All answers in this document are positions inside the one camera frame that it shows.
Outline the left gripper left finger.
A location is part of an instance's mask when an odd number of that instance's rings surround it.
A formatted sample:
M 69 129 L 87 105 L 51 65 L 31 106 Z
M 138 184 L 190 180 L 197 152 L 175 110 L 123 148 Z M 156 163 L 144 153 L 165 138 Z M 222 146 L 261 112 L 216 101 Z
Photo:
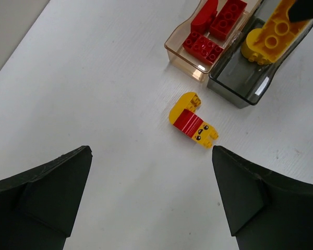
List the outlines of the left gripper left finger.
M 92 163 L 89 146 L 0 180 L 0 249 L 63 249 Z

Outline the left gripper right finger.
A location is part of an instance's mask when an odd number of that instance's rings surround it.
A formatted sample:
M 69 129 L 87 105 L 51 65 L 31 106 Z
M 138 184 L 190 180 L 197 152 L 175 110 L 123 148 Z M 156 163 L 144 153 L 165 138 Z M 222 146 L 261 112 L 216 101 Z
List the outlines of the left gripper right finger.
M 212 163 L 239 249 L 313 249 L 313 184 L 254 164 L 223 146 Z

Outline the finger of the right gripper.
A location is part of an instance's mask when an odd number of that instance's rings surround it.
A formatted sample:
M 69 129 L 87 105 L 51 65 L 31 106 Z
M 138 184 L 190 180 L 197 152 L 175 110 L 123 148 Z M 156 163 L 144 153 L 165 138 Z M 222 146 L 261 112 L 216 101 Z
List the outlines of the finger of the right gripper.
M 288 10 L 290 22 L 313 19 L 313 0 L 297 0 Z

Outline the yellow long lego brick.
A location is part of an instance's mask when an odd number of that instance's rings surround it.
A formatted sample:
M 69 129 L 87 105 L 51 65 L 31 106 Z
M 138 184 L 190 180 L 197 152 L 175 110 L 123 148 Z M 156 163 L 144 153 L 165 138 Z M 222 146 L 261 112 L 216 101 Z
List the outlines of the yellow long lego brick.
M 251 30 L 241 54 L 259 65 L 275 63 L 308 26 L 308 21 L 291 23 L 288 11 L 295 1 L 282 0 L 262 28 Z

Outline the red lego brick stack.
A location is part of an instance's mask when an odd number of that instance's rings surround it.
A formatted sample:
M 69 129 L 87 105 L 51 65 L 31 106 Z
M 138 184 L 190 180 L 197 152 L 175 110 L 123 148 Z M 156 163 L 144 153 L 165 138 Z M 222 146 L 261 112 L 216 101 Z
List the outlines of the red lego brick stack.
M 218 3 L 217 0 L 205 2 L 192 20 L 190 34 L 183 42 L 185 51 L 205 65 L 212 65 L 218 57 L 218 53 L 214 50 L 217 45 L 205 36 L 218 13 Z

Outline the red yellow lego assembly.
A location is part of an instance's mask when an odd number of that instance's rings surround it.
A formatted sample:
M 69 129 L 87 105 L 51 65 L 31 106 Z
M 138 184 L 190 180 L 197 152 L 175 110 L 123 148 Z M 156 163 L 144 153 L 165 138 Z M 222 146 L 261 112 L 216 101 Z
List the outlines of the red yellow lego assembly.
M 204 148 L 210 149 L 217 140 L 217 130 L 199 116 L 196 110 L 201 106 L 201 99 L 195 92 L 183 94 L 171 109 L 169 122 Z

